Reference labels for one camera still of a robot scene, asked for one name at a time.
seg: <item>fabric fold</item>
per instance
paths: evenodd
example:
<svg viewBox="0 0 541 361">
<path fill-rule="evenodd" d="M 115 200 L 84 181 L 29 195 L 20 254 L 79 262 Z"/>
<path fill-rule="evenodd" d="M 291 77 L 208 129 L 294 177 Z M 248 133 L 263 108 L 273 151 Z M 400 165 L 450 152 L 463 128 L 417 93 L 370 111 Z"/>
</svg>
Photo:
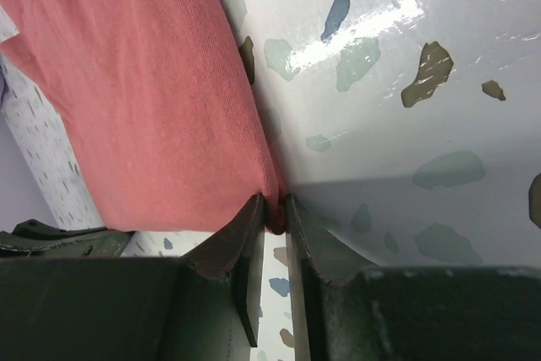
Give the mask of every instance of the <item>fabric fold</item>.
<svg viewBox="0 0 541 361">
<path fill-rule="evenodd" d="M 283 231 L 275 168 L 219 0 L 0 0 L 0 51 L 62 117 L 106 225 L 200 230 L 253 194 Z"/>
</svg>

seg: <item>wall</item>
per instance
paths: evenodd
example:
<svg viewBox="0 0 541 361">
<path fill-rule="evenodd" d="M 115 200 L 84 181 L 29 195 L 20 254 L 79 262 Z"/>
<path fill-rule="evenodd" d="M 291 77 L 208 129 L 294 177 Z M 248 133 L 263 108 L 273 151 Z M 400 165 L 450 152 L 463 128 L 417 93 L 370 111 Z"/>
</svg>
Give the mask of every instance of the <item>wall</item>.
<svg viewBox="0 0 541 361">
<path fill-rule="evenodd" d="M 379 265 L 541 264 L 540 0 L 225 0 L 291 192 Z"/>
<path fill-rule="evenodd" d="M 30 218 L 56 226 L 8 125 L 0 118 L 0 230 L 11 231 Z"/>
</svg>

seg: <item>dark green object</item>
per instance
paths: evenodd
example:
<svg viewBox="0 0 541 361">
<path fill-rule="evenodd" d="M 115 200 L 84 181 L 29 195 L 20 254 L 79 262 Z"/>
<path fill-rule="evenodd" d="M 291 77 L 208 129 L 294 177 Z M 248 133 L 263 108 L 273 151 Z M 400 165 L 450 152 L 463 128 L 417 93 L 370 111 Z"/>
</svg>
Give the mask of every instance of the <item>dark green object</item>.
<svg viewBox="0 0 541 361">
<path fill-rule="evenodd" d="M 104 227 L 66 231 L 28 220 L 11 233 L 0 232 L 0 258 L 119 256 L 132 235 Z"/>
<path fill-rule="evenodd" d="M 287 198 L 295 359 L 541 359 L 541 272 L 376 267 Z"/>
<path fill-rule="evenodd" d="M 255 196 L 181 258 L 0 260 L 0 358 L 248 361 L 263 219 Z"/>
</svg>

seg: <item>red towel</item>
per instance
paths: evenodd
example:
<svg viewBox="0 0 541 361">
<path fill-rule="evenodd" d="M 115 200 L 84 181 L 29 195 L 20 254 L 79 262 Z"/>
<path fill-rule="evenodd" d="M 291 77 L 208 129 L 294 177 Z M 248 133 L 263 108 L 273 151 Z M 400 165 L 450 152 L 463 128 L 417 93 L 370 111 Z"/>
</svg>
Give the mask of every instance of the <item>red towel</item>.
<svg viewBox="0 0 541 361">
<path fill-rule="evenodd" d="M 0 51 L 62 116 L 108 227 L 213 232 L 261 192 L 282 231 L 285 189 L 219 0 L 0 3 L 20 31 Z"/>
</svg>

